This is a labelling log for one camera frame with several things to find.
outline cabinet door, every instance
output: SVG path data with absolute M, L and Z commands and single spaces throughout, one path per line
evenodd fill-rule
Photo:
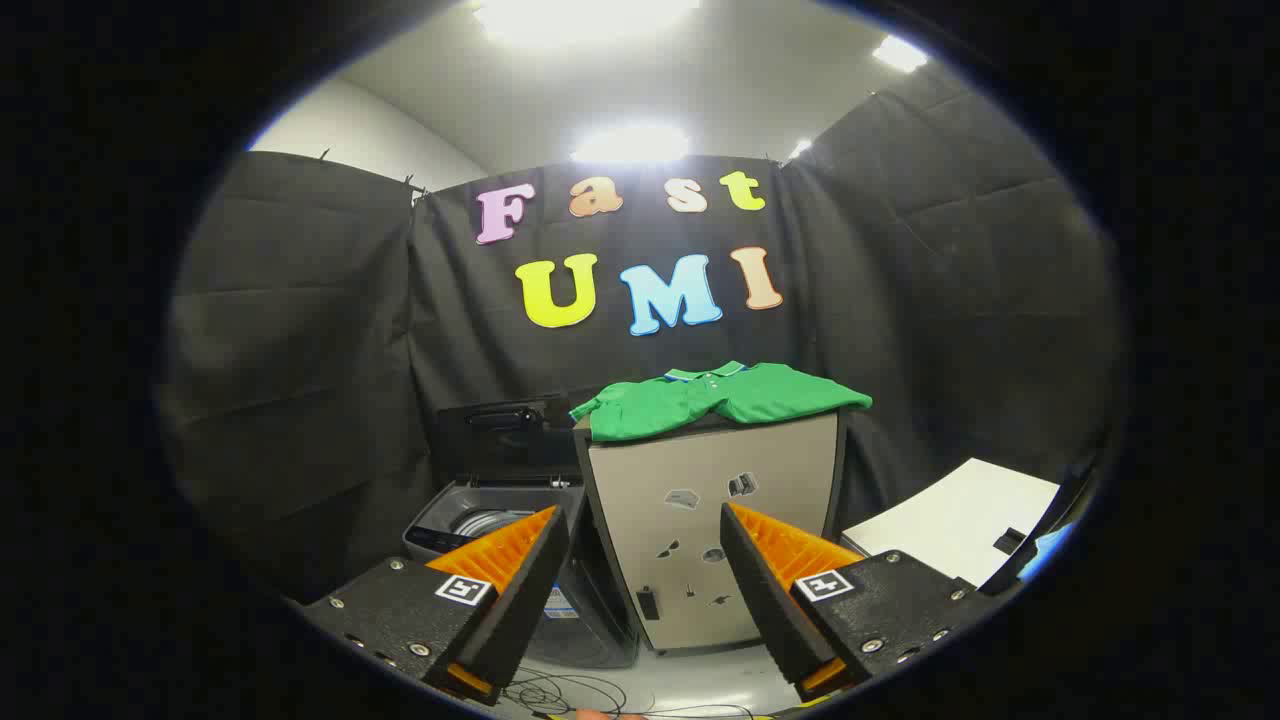
M 721 503 L 820 534 L 835 454 L 835 414 L 589 448 L 609 539 L 654 648 L 760 637 L 719 548 Z M 657 619 L 639 602 L 645 587 Z

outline washing machine lid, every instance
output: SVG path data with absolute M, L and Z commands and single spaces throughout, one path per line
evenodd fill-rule
M 548 484 L 581 477 L 568 398 L 550 395 L 436 413 L 440 468 L 485 484 Z

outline white floor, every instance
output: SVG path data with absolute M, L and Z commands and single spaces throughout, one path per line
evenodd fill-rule
M 534 660 L 524 661 L 521 667 L 527 670 L 517 673 L 515 682 L 532 682 L 511 688 L 511 693 L 517 688 L 527 688 L 526 697 L 534 698 L 545 691 L 561 697 L 563 705 L 571 708 L 588 707 L 612 712 L 622 698 L 617 689 L 600 682 L 608 680 L 626 692 L 626 705 L 621 712 L 649 714 L 655 720 L 745 719 L 744 708 L 751 715 L 768 715 L 800 702 L 795 689 L 778 674 L 778 667 L 763 643 L 718 651 L 671 651 L 664 656 L 641 647 L 636 664 L 625 670 L 564 667 Z M 535 673 L 557 678 L 536 679 Z M 593 687 L 608 696 L 591 689 Z M 572 717 L 571 712 L 557 712 L 550 707 L 557 703 L 550 698 L 545 700 L 549 702 L 547 707 L 534 708 Z M 506 698 L 490 712 L 512 720 L 530 717 L 527 708 Z

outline white paper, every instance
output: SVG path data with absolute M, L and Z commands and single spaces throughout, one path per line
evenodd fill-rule
M 996 539 L 1009 528 L 1030 533 L 1055 495 L 1053 483 L 970 459 L 844 536 L 867 553 L 900 550 L 980 587 L 1009 560 Z

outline black backdrop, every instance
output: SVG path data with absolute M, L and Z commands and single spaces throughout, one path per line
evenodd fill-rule
M 736 208 L 742 170 L 765 206 Z M 621 209 L 568 211 L 603 174 Z M 709 208 L 676 213 L 663 182 Z M 477 245 L 485 191 L 529 182 L 515 236 Z M 768 251 L 785 301 L 745 306 L 728 254 Z M 543 328 L 515 270 L 594 252 L 598 305 Z M 718 322 L 634 337 L 618 273 L 705 254 Z M 320 160 L 247 154 L 188 250 L 164 395 L 179 478 L 285 592 L 311 597 L 397 548 L 439 489 L 442 407 L 730 359 L 778 361 L 874 397 L 846 421 L 847 527 L 983 457 L 1057 482 L 1116 409 L 1123 346 L 1106 243 L 1048 160 L 993 104 L 929 65 L 859 104 L 801 159 L 558 164 L 431 193 Z
M 183 489 L 282 592 L 398 551 L 430 498 L 406 327 L 410 190 L 239 158 L 187 249 L 159 402 Z

